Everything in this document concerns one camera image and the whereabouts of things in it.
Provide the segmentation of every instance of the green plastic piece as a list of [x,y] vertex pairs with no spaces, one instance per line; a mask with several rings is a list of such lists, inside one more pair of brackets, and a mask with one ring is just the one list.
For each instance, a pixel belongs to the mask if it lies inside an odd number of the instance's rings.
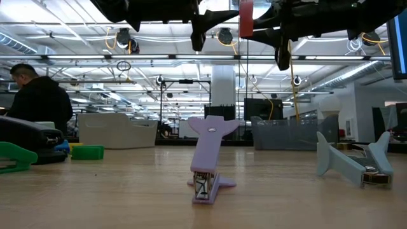
[[74,146],[72,148],[72,160],[102,160],[104,158],[104,146]]
[[15,162],[15,165],[0,168],[0,174],[3,174],[29,170],[30,165],[37,162],[38,155],[10,142],[0,142],[0,158],[7,158]]

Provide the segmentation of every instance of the black jacket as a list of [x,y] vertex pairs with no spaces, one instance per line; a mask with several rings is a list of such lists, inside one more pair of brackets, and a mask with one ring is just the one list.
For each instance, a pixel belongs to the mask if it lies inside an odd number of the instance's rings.
[[72,118],[72,105],[66,91],[47,76],[31,80],[14,97],[7,116],[27,121],[53,121],[64,134]]

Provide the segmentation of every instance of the dark hair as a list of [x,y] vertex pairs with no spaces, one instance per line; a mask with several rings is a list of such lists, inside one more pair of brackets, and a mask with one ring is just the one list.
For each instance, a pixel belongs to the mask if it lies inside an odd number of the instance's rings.
[[29,64],[16,64],[10,70],[11,75],[26,74],[31,78],[38,77],[36,70]]

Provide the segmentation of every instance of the man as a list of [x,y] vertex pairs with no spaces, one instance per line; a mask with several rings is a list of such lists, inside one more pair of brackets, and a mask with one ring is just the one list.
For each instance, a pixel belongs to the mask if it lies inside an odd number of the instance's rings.
[[72,105],[66,91],[47,76],[39,77],[28,64],[17,64],[10,70],[19,91],[6,116],[27,121],[52,121],[64,134],[72,118]]

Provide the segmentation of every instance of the desk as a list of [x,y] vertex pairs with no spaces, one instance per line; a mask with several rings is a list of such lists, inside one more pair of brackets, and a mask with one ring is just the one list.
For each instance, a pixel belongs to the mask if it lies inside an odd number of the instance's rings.
[[315,152],[221,148],[219,171],[237,182],[214,205],[192,205],[194,147],[106,151],[103,161],[68,161],[0,175],[1,228],[404,228],[407,155],[389,154],[392,190],[360,189]]

